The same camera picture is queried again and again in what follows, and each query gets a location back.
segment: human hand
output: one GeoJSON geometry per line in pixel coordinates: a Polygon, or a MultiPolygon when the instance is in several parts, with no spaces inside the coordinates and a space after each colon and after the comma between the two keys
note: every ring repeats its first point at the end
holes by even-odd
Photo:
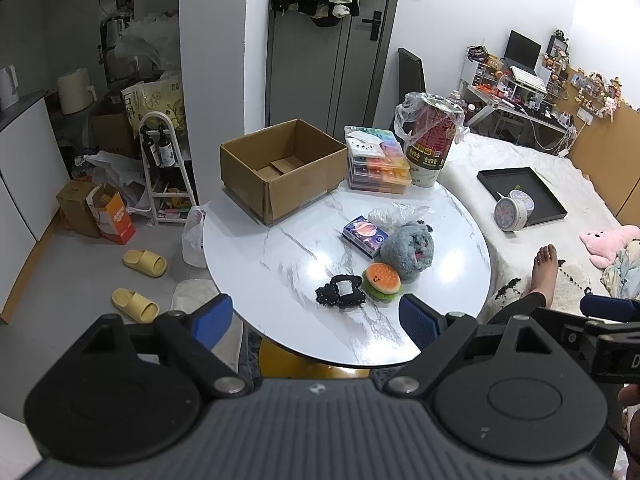
{"type": "MultiPolygon", "coordinates": [[[[640,404],[640,386],[630,384],[620,390],[618,400],[623,406],[640,404]]],[[[640,412],[634,413],[629,423],[629,447],[632,452],[640,452],[640,412]]],[[[640,464],[633,460],[628,453],[629,467],[626,470],[626,480],[640,480],[640,464]]]]}

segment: bottle label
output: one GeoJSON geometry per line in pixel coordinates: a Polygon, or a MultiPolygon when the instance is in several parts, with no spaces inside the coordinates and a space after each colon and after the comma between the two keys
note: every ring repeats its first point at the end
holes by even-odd
{"type": "Polygon", "coordinates": [[[162,165],[165,168],[170,168],[175,164],[174,158],[174,149],[169,144],[167,146],[160,146],[160,159],[162,160],[162,165]]]}
{"type": "Polygon", "coordinates": [[[162,161],[160,160],[160,155],[158,153],[158,147],[156,146],[156,144],[153,143],[152,146],[149,146],[149,149],[151,150],[151,155],[154,158],[154,162],[156,163],[156,166],[162,166],[162,161]]]}

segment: black tray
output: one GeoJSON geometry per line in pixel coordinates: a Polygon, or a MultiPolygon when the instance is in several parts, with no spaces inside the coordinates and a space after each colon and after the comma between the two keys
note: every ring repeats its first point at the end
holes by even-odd
{"type": "Polygon", "coordinates": [[[528,194],[536,204],[527,220],[527,226],[566,216],[566,209],[531,168],[478,171],[478,180],[496,200],[500,200],[500,194],[509,196],[510,191],[520,186],[520,190],[528,194]]]}

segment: yellow slipper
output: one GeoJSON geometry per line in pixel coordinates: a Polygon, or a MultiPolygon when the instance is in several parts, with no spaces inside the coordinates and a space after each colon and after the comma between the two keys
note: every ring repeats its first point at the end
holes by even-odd
{"type": "Polygon", "coordinates": [[[138,323],[151,323],[160,312],[160,308],[153,301],[126,288],[114,290],[111,303],[138,323]]]}
{"type": "Polygon", "coordinates": [[[151,251],[127,251],[122,257],[122,263],[152,278],[159,278],[166,271],[166,260],[151,251]]]}

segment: gray rug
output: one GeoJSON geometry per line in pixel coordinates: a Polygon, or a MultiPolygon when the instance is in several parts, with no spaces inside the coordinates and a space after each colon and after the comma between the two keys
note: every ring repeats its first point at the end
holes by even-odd
{"type": "MultiPolygon", "coordinates": [[[[258,350],[262,337],[247,326],[242,332],[242,346],[240,347],[240,359],[238,361],[238,374],[248,383],[256,385],[260,378],[260,367],[258,366],[258,350]]],[[[371,370],[370,377],[376,388],[381,390],[382,385],[395,374],[401,367],[376,368],[371,370]]]]}

